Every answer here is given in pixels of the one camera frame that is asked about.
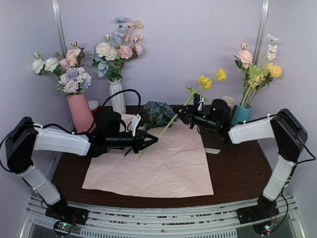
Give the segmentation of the blue hydrangea stem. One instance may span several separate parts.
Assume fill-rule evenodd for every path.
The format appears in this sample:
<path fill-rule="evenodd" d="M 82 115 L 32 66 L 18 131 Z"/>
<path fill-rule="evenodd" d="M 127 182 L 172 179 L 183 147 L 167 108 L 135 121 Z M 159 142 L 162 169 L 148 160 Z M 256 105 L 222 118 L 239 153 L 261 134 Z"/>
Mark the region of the blue hydrangea stem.
<path fill-rule="evenodd" d="M 139 122 L 137 131 L 143 130 L 145 132 L 148 132 L 150 129 L 153 128 L 165 127 L 175 115 L 175 111 L 166 102 L 148 101 L 143 106 L 138 105 L 135 115 L 136 114 L 139 114 L 142 117 L 141 121 Z M 129 124 L 126 124 L 126 128 L 124 128 L 123 126 L 121 126 L 120 128 L 131 133 L 128 129 L 130 123 L 131 121 L 129 122 Z M 137 132 L 135 138 L 143 141 L 143 139 L 138 136 Z"/>

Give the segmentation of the small yellow flower stem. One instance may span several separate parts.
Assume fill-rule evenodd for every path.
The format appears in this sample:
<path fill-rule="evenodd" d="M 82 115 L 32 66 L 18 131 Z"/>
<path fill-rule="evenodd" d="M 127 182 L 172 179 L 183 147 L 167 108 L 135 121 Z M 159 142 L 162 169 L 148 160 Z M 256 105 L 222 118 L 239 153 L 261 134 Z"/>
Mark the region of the small yellow flower stem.
<path fill-rule="evenodd" d="M 226 71 L 223 68 L 218 69 L 216 71 L 216 75 L 214 78 L 218 81 L 225 81 L 227 79 Z M 208 91 L 211 89 L 212 80 L 213 80 L 213 78 L 206 77 L 206 76 L 202 75 L 198 79 L 200 86 L 197 89 L 194 89 L 192 87 L 186 87 L 186 90 L 189 92 L 190 96 L 189 96 L 188 100 L 183 104 L 183 106 L 189 105 L 189 103 L 194 100 L 196 95 L 198 95 L 199 101 L 201 99 L 203 99 L 203 102 L 206 101 L 207 98 L 201 92 L 203 90 Z M 158 135 L 158 138 L 160 138 L 165 133 L 165 131 L 172 125 L 172 123 L 177 119 L 178 114 L 179 114 L 179 110 L 176 110 L 175 115 L 172 117 L 172 119 L 168 122 L 168 124 L 164 127 L 164 129 Z"/>

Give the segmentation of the pink wrapping paper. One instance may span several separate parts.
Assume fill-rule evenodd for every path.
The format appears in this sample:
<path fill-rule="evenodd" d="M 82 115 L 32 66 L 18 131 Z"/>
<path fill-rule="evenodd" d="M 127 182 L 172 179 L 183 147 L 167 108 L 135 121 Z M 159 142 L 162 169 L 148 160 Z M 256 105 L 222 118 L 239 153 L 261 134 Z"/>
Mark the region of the pink wrapping paper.
<path fill-rule="evenodd" d="M 201 136 L 179 120 L 144 154 L 111 150 L 93 158 L 82 188 L 151 198 L 214 194 Z"/>

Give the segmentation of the cream printed ribbon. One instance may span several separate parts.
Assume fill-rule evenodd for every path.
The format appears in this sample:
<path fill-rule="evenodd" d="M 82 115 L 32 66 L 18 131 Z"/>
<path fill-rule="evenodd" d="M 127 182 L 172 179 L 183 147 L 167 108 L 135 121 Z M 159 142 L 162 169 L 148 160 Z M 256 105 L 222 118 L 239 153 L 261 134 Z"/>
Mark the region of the cream printed ribbon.
<path fill-rule="evenodd" d="M 205 148 L 205 152 L 209 154 L 219 154 L 221 152 L 220 149 L 213 149 L 213 148 Z"/>

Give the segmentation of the pink peony stem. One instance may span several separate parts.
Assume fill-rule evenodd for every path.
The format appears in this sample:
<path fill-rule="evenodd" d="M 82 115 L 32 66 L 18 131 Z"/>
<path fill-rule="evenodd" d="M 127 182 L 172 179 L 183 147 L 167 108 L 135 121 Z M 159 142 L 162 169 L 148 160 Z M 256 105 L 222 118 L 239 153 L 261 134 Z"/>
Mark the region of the pink peony stem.
<path fill-rule="evenodd" d="M 250 87 L 249 84 L 249 66 L 250 64 L 253 64 L 253 55 L 251 52 L 247 50 L 247 44 L 243 43 L 241 44 L 241 49 L 238 52 L 238 55 L 235 57 L 235 64 L 240 69 L 242 73 L 242 98 L 241 98 L 241 106 L 242 103 L 245 102 L 245 97 L 247 95 L 248 88 Z"/>

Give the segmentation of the cream yellow rose stem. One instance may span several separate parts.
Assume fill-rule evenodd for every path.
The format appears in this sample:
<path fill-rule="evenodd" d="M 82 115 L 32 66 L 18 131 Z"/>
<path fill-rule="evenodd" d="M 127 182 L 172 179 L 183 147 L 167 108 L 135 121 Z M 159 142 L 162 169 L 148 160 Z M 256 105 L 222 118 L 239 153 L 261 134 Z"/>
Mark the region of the cream yellow rose stem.
<path fill-rule="evenodd" d="M 259 91 L 265 86 L 269 87 L 269 84 L 275 78 L 279 78 L 282 75 L 282 68 L 273 63 L 267 63 L 262 68 L 249 64 L 249 67 L 242 68 L 241 72 L 243 76 L 243 90 L 240 105 L 245 109 L 249 109 L 252 100 L 258 95 Z"/>

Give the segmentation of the white carnation stem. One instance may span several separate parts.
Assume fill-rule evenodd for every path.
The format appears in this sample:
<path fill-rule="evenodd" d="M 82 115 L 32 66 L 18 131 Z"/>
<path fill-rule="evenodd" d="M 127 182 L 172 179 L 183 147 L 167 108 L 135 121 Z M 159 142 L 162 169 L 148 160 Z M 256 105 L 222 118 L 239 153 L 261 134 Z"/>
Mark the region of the white carnation stem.
<path fill-rule="evenodd" d="M 266 49 L 264 50 L 264 52 L 262 53 L 259 62 L 256 64 L 256 66 L 258 66 L 259 68 L 264 67 L 267 63 L 273 63 L 272 61 L 277 56 L 277 52 L 278 52 L 277 43 L 279 42 L 279 39 L 273 36 L 272 34 L 267 33 L 266 40 L 268 42 L 268 45 Z"/>

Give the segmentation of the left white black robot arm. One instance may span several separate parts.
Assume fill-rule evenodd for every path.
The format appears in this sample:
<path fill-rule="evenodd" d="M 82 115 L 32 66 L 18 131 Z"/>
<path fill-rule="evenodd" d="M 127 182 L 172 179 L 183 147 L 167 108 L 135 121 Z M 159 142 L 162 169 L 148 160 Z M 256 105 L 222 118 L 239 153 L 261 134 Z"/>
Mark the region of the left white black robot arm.
<path fill-rule="evenodd" d="M 122 115 L 111 112 L 96 116 L 86 132 L 69 131 L 58 124 L 40 125 L 24 117 L 1 142 L 5 147 L 9 173 L 20 176 L 46 204 L 46 216 L 70 225 L 84 225 L 88 210 L 68 205 L 61 191 L 40 171 L 32 159 L 34 151 L 55 151 L 78 156 L 99 157 L 112 149 L 131 148 L 134 153 L 157 143 L 158 138 L 139 129 L 142 116 L 136 114 L 127 129 Z"/>

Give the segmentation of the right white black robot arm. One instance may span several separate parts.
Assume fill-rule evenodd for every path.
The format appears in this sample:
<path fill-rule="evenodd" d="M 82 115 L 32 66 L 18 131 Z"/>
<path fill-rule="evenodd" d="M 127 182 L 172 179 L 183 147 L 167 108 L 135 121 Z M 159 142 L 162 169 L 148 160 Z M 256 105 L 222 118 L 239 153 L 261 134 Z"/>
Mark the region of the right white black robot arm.
<path fill-rule="evenodd" d="M 199 97 L 198 94 L 195 95 L 192 105 L 174 109 L 179 119 L 189 128 L 201 126 L 211 133 L 218 134 L 223 142 L 230 141 L 232 144 L 268 138 L 275 140 L 278 160 L 267 185 L 257 204 L 238 209 L 237 215 L 240 224 L 279 215 L 277 198 L 283 195 L 290 182 L 308 139 L 304 127 L 288 109 L 281 109 L 274 115 L 230 125 L 231 109 L 224 100 L 213 100 L 210 112 L 205 113 Z"/>

